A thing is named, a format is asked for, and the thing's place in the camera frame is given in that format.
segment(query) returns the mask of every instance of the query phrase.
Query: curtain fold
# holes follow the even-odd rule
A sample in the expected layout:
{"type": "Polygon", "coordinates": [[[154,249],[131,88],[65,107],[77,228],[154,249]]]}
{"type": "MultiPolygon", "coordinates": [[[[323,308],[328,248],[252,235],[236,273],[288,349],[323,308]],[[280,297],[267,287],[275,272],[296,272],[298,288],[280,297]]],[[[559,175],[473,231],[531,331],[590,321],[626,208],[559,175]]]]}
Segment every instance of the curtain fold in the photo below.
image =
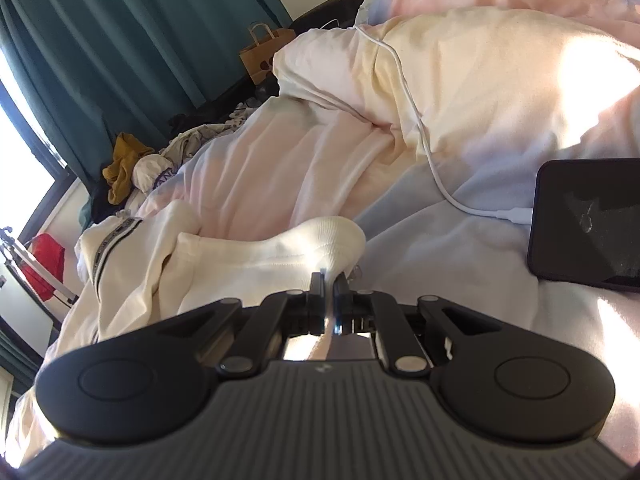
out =
{"type": "Polygon", "coordinates": [[[252,22],[279,0],[0,0],[0,46],[49,140],[92,189],[119,132],[155,149],[167,119],[244,74],[252,22]]]}

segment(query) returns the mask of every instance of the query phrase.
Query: red cloth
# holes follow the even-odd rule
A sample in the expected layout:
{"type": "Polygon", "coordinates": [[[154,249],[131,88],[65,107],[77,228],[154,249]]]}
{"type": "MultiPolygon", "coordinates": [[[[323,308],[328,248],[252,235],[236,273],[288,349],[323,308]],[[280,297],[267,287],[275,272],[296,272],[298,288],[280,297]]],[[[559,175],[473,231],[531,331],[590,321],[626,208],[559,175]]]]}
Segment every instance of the red cloth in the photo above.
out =
{"type": "MultiPolygon", "coordinates": [[[[62,276],[65,272],[65,248],[63,246],[50,235],[43,233],[32,240],[31,254],[59,282],[62,282],[62,276]]],[[[55,289],[41,278],[35,270],[31,269],[25,262],[20,263],[20,270],[42,301],[50,300],[53,297],[55,289]]]]}

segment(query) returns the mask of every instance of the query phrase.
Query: paper bag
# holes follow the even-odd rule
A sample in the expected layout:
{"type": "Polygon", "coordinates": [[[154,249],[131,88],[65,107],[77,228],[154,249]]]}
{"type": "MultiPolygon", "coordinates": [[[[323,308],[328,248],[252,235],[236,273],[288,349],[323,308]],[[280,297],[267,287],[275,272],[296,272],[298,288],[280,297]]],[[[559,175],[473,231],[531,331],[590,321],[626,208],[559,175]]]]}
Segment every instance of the paper bag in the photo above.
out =
{"type": "Polygon", "coordinates": [[[271,30],[266,23],[256,23],[249,28],[249,34],[254,38],[254,44],[240,51],[240,59],[255,84],[261,83],[273,66],[273,55],[287,43],[290,43],[296,33],[290,28],[271,30]],[[255,35],[257,27],[264,27],[267,36],[258,40],[255,35]]]}

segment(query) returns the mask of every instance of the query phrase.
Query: mustard yellow cloth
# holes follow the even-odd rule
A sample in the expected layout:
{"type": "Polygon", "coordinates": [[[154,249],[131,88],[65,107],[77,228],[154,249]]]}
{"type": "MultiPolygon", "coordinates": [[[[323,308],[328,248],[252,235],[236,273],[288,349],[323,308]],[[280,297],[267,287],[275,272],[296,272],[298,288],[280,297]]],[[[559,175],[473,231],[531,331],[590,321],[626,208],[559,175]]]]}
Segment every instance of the mustard yellow cloth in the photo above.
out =
{"type": "Polygon", "coordinates": [[[141,157],[153,153],[131,134],[119,134],[113,148],[113,163],[102,170],[102,176],[111,189],[108,200],[117,205],[131,193],[131,174],[141,157]]]}

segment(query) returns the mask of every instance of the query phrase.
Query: black phone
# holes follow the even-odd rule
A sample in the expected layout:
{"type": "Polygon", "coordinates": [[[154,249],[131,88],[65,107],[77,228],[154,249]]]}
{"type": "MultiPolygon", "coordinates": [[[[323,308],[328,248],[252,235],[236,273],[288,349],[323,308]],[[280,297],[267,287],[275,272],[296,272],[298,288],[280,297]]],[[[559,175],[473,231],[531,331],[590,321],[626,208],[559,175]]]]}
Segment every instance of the black phone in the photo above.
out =
{"type": "Polygon", "coordinates": [[[546,280],[640,290],[640,158],[538,171],[527,264],[546,280]]]}

